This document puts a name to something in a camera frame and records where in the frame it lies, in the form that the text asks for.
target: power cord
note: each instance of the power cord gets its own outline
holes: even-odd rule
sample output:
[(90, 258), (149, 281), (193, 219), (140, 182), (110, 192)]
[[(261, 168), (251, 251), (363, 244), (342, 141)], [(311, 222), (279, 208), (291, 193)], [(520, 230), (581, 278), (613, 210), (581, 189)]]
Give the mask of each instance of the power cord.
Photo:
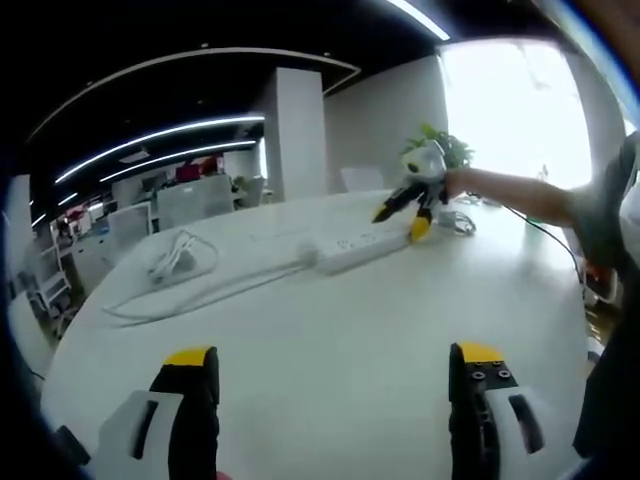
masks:
[(531, 220), (529, 220), (527, 217), (525, 217), (524, 215), (522, 215), (520, 212), (514, 210), (511, 207), (507, 207), (505, 206), (504, 208), (506, 208), (507, 210), (509, 210), (511, 213), (513, 213), (515, 216), (520, 217), (522, 220), (524, 220), (525, 222), (527, 222), (529, 225), (531, 225), (534, 228), (537, 228), (538, 230), (540, 230), (541, 232), (546, 233), (547, 235), (549, 235), (551, 238), (553, 238), (556, 242), (558, 242), (560, 244), (560, 246), (562, 248), (564, 248), (567, 253), (569, 255), (571, 255), (571, 260), (573, 260), (573, 266), (575, 268), (576, 274), (578, 275), (578, 279), (580, 280), (580, 282), (582, 283), (582, 276), (580, 275), (580, 266), (578, 265), (578, 260), (576, 260), (576, 256), (574, 255), (574, 253), (571, 251), (571, 249), (569, 247), (567, 247), (564, 242), (562, 240), (560, 240), (558, 237), (556, 237), (553, 233), (551, 233), (549, 230), (547, 230), (546, 228), (542, 228), (540, 225), (536, 224), (535, 222), (532, 222)]
[(33, 370), (31, 370), (31, 367), (29, 367), (28, 365), (27, 365), (27, 368), (29, 369), (29, 373), (31, 375), (33, 375), (34, 377), (38, 377), (43, 382), (45, 381), (45, 378), (42, 375), (40, 375), (38, 372), (34, 372)]
[[(186, 230), (183, 230), (182, 232), (180, 232), (178, 237), (174, 240), (170, 252), (166, 256), (164, 256), (154, 266), (154, 268), (150, 269), (149, 277), (152, 279), (152, 281), (158, 282), (158, 281), (167, 280), (169, 276), (169, 272), (171, 272), (172, 269), (175, 267), (175, 265), (178, 263), (180, 255), (183, 252), (189, 252), (191, 246), (193, 245), (194, 240), (201, 241), (202, 243), (209, 246), (212, 249), (212, 251), (215, 252), (216, 258), (215, 258), (214, 265), (211, 267), (209, 272), (207, 272), (208, 274), (212, 273), (215, 270), (215, 268), (218, 266), (218, 263), (220, 260), (220, 252), (218, 248), (212, 243), (208, 242), (207, 240), (201, 238), (200, 236), (187, 232)], [(130, 313), (121, 312), (119, 311), (119, 309), (123, 305), (131, 302), (132, 300), (157, 292), (158, 290), (147, 291), (147, 292), (135, 295), (112, 307), (103, 307), (102, 310), (105, 313), (108, 313), (114, 317), (130, 320), (130, 322), (126, 324), (118, 325), (118, 327), (143, 325), (146, 323), (152, 323), (152, 322), (156, 322), (166, 318), (175, 317), (178, 315), (184, 315), (194, 310), (198, 310), (200, 308), (211, 305), (213, 303), (226, 300), (228, 298), (234, 297), (241, 293), (245, 293), (249, 290), (253, 290), (263, 285), (267, 285), (269, 283), (275, 282), (277, 280), (288, 277), (290, 275), (294, 275), (302, 270), (308, 269), (309, 266), (313, 264), (313, 262), (315, 261), (315, 256), (313, 254), (308, 254), (305, 252), (298, 252), (298, 258), (299, 258), (298, 260), (293, 262), (288, 262), (284, 265), (278, 265), (276, 267), (272, 267), (262, 271), (251, 272), (245, 275), (239, 275), (235, 278), (231, 278), (222, 283), (220, 282), (214, 283), (214, 284), (209, 283), (205, 285), (203, 288), (201, 288), (200, 290), (198, 290), (197, 292), (195, 292), (194, 294), (188, 296), (186, 299), (180, 301), (180, 303), (178, 303), (178, 305), (176, 305), (175, 307), (156, 313), (156, 314), (152, 314), (152, 315), (130, 314)], [(265, 275), (269, 275), (269, 278), (264, 279), (263, 277)], [(193, 278), (199, 278), (199, 277), (200, 276), (190, 277), (178, 282), (170, 282), (166, 286), (167, 287), (175, 286), (177, 284), (184, 283), (189, 280), (192, 280)], [(228, 287), (232, 287), (242, 282), (246, 282), (255, 277), (262, 277), (262, 278), (258, 279), (255, 282), (251, 282), (249, 285), (240, 286), (239, 288), (234, 289), (231, 292), (222, 293), (221, 295), (216, 296), (205, 303), (197, 302), (197, 300), (199, 300), (202, 297), (208, 297), (216, 292), (219, 292), (220, 290), (223, 290)]]
[(438, 212), (436, 223), (443, 228), (454, 230), (460, 235), (471, 236), (476, 233), (476, 224), (473, 220), (458, 210)]

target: potted plant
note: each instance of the potted plant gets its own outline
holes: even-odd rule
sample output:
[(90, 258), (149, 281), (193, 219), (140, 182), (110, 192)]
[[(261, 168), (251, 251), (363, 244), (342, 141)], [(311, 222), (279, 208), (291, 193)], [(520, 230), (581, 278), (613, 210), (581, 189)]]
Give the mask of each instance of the potted plant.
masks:
[(473, 150), (455, 136), (445, 131), (436, 130), (428, 123), (420, 125), (420, 133), (419, 138), (407, 140), (407, 146), (402, 151), (402, 155), (416, 148), (424, 147), (427, 140), (435, 140), (444, 150), (444, 163), (447, 168), (466, 168), (471, 165)]

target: floor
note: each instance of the floor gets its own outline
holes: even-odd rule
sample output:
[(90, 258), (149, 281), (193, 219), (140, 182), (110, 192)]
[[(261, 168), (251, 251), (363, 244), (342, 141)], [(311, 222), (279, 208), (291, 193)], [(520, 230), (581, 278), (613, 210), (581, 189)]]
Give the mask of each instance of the floor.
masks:
[[(597, 303), (595, 307), (587, 309), (587, 334), (606, 347), (611, 332), (619, 321), (618, 309), (605, 303)], [(595, 364), (589, 361), (587, 374), (591, 373), (594, 366)]]

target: human arm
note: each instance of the human arm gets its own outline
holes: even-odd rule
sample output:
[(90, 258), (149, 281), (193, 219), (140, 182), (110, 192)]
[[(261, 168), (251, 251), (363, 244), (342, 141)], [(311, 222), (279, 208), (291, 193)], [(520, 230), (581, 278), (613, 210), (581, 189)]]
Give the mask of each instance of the human arm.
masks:
[(550, 225), (572, 227), (572, 192), (533, 178), (461, 168), (449, 170), (445, 177), (451, 198), (473, 192)]
[(450, 198), (469, 191), (545, 223), (572, 228), (591, 262), (622, 271), (629, 258), (622, 242), (619, 211), (634, 173), (637, 142), (640, 133), (627, 137), (607, 168), (589, 185), (575, 190), (477, 169), (449, 170), (446, 188)]

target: black ceiling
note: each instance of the black ceiling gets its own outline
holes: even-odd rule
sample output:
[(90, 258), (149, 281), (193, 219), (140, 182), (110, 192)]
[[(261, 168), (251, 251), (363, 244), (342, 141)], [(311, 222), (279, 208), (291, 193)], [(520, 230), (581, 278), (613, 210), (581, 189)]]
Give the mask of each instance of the black ceiling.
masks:
[[(559, 38), (525, 0), (413, 1), (452, 41), (499, 35)], [(121, 168), (118, 152), (53, 187), (64, 170), (115, 145), (176, 124), (252, 110), (276, 66), (317, 70), (324, 88), (351, 73), (282, 55), (200, 55), (149, 66), (64, 102), (99, 80), (155, 58), (225, 47), (284, 49), (346, 62), (350, 83), (433, 53), (440, 41), (384, 0), (147, 0), (49, 2), (16, 6), (5, 32), (11, 72), (3, 100), (10, 124), (4, 151), (14, 171), (32, 174), (32, 192), (53, 205), (67, 191), (89, 192)], [(232, 141), (238, 127), (202, 130), (145, 144), (152, 156)], [(259, 138), (260, 128), (241, 137)]]

